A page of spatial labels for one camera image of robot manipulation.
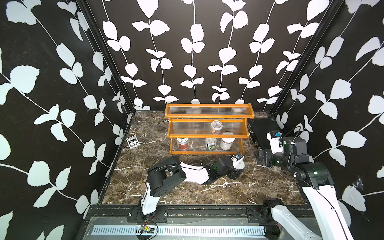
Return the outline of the small clear seed jar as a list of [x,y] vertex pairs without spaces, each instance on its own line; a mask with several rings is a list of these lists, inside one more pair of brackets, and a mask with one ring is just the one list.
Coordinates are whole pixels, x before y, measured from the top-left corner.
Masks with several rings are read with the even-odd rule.
[[223,123],[219,120],[214,120],[211,122],[211,132],[214,135],[219,135],[223,128]]

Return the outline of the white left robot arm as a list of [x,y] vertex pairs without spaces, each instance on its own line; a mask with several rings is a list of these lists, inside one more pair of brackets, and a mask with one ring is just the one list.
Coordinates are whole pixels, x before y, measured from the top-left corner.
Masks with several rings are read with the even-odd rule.
[[173,156],[152,166],[147,171],[146,192],[140,203],[142,214],[154,213],[161,196],[169,194],[183,182],[209,185],[225,176],[236,180],[245,170],[244,158],[238,152],[232,156],[222,156],[215,162],[192,166]]

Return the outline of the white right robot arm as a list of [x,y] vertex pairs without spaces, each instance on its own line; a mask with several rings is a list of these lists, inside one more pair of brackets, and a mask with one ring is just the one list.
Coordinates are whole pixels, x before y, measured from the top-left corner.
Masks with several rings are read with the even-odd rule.
[[337,201],[334,181],[322,163],[312,163],[307,143],[299,137],[267,134],[274,165],[293,174],[303,198],[315,214],[320,235],[295,217],[279,199],[263,202],[262,217],[275,221],[295,240],[351,240],[353,236]]

